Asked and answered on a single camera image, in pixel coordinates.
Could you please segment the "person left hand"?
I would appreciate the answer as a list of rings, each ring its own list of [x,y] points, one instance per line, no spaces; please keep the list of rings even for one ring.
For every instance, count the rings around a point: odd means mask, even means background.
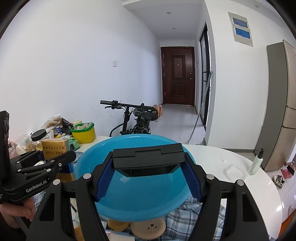
[[[15,217],[26,217],[30,221],[33,220],[36,213],[34,198],[31,197],[23,203],[23,206],[13,205],[9,203],[1,204],[1,214],[7,224],[12,228],[19,228]]]

